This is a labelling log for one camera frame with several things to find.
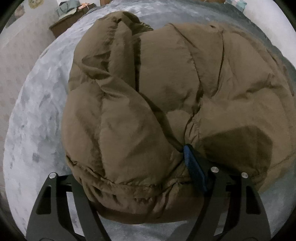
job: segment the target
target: bed sheet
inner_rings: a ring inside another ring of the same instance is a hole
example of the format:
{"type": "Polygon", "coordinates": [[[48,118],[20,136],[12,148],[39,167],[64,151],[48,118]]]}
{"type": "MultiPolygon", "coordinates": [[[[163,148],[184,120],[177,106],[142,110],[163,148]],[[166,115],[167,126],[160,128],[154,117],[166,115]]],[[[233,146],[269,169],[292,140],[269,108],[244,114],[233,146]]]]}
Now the bed sheet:
{"type": "MultiPolygon", "coordinates": [[[[228,4],[191,0],[114,0],[106,7],[81,18],[41,54],[27,76],[9,120],[3,163],[5,186],[13,218],[23,234],[26,233],[32,207],[48,174],[53,171],[59,175],[71,173],[65,164],[60,125],[74,49],[96,19],[119,10],[136,14],[154,29],[168,22],[226,22],[257,36],[279,54],[279,50],[272,46],[256,25],[228,4]]],[[[286,59],[282,60],[295,81],[294,67],[286,59]]],[[[295,180],[295,168],[291,168],[289,173],[261,194],[273,235],[287,220],[295,205],[295,180]]],[[[74,229],[83,234],[71,194],[69,206],[74,229]]],[[[225,214],[221,216],[216,233],[221,232],[225,217],[225,214]]],[[[102,218],[111,239],[116,241],[183,240],[194,222],[125,225],[102,218]]]]}

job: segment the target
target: silver screw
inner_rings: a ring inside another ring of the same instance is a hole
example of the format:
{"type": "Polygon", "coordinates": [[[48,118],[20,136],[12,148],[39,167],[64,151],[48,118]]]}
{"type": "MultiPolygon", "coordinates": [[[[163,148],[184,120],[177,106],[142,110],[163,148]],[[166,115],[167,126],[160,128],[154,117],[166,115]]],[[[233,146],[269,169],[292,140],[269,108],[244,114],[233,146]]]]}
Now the silver screw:
{"type": "Polygon", "coordinates": [[[249,175],[248,175],[246,172],[242,172],[242,177],[243,177],[243,178],[248,178],[248,176],[249,176],[249,175]]]}
{"type": "Polygon", "coordinates": [[[53,179],[53,178],[55,178],[56,176],[57,176],[57,174],[56,174],[55,172],[52,172],[52,173],[49,174],[49,178],[50,178],[50,179],[53,179]]]}
{"type": "Polygon", "coordinates": [[[219,169],[217,167],[211,167],[211,172],[217,173],[219,169]]]}

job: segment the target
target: wrinkled fabric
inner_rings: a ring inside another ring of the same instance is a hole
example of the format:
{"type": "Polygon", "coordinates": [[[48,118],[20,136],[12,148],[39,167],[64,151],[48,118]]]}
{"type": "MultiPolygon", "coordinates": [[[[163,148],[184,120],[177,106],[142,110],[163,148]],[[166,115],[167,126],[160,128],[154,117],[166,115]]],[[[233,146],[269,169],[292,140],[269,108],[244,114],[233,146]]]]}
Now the wrinkled fabric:
{"type": "Polygon", "coordinates": [[[152,30],[131,13],[111,13],[74,52],[62,121],[67,164],[105,218],[196,217],[203,197],[183,145],[266,190],[295,159],[289,82],[278,57],[235,27],[152,30]]]}

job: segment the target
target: teal bag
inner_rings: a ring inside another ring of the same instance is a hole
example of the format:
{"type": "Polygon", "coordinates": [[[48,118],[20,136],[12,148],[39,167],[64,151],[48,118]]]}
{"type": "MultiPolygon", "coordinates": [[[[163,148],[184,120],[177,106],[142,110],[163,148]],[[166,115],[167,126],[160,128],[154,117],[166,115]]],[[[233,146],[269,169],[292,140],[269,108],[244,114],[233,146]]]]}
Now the teal bag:
{"type": "Polygon", "coordinates": [[[59,17],[61,17],[69,11],[71,11],[72,9],[77,8],[79,6],[81,6],[81,3],[78,0],[69,0],[63,3],[61,6],[59,6],[56,12],[58,13],[59,17]]]}

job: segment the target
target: brown wooden furniture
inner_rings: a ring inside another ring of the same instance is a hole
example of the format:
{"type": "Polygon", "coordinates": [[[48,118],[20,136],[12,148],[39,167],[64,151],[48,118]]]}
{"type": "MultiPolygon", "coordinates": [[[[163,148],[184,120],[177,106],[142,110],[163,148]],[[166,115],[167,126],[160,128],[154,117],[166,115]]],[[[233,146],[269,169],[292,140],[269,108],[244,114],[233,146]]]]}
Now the brown wooden furniture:
{"type": "Polygon", "coordinates": [[[90,9],[96,7],[96,5],[90,4],[82,9],[77,9],[76,13],[66,16],[65,18],[57,21],[53,25],[49,27],[49,29],[52,31],[54,36],[57,38],[62,33],[64,33],[68,28],[70,28],[74,23],[78,21],[79,18],[81,18],[83,15],[85,15],[90,9]]]}

